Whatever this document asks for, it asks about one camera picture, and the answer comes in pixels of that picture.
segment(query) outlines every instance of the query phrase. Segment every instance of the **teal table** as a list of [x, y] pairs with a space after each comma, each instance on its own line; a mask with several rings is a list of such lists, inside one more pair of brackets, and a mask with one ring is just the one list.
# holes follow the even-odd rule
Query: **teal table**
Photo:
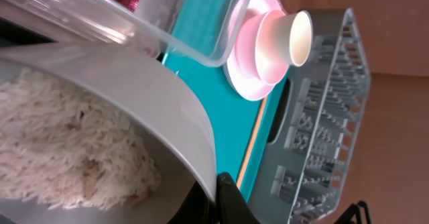
[[[189, 12], [186, 10], [183, 8], [181, 15], [188, 15]], [[180, 19], [181, 15], [178, 19], [180, 23], [176, 26], [184, 25], [182, 20], [186, 19]], [[175, 32], [180, 32], [180, 27], [176, 27], [173, 33]], [[222, 67], [205, 67], [193, 59], [175, 54], [166, 54], [163, 64], [175, 72], [200, 99], [214, 131], [217, 171], [218, 173], [228, 172], [237, 180], [261, 101], [247, 101], [238, 95], [227, 82]], [[267, 101], [261, 127], [240, 188], [246, 200], [251, 194], [284, 84], [285, 80], [273, 90]]]

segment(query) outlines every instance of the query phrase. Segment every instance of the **brown wall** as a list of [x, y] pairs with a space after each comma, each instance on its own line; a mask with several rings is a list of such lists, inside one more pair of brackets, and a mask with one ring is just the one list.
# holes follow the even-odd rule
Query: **brown wall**
[[376, 74], [334, 223], [368, 202], [374, 223], [427, 223], [429, 77]]
[[288, 12], [352, 7], [373, 72], [429, 76], [429, 0], [282, 0]]

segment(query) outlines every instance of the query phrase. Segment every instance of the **rice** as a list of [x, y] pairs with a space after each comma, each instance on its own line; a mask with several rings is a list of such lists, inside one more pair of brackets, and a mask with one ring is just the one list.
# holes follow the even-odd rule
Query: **rice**
[[143, 139], [110, 104], [30, 69], [0, 86], [0, 197], [109, 209], [138, 203], [160, 181]]

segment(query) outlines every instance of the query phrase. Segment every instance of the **white rice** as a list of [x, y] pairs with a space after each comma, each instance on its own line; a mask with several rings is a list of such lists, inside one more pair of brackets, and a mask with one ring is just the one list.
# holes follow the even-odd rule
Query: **white rice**
[[0, 86], [0, 197], [109, 209], [160, 181], [130, 119], [103, 100], [29, 69]]

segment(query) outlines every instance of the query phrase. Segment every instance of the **clear plastic container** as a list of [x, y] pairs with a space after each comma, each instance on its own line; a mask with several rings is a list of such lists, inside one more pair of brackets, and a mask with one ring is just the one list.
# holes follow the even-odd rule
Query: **clear plastic container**
[[7, 0], [88, 40], [116, 42], [150, 56], [183, 54], [206, 66], [228, 58], [250, 0], [140, 0], [134, 13], [114, 0]]

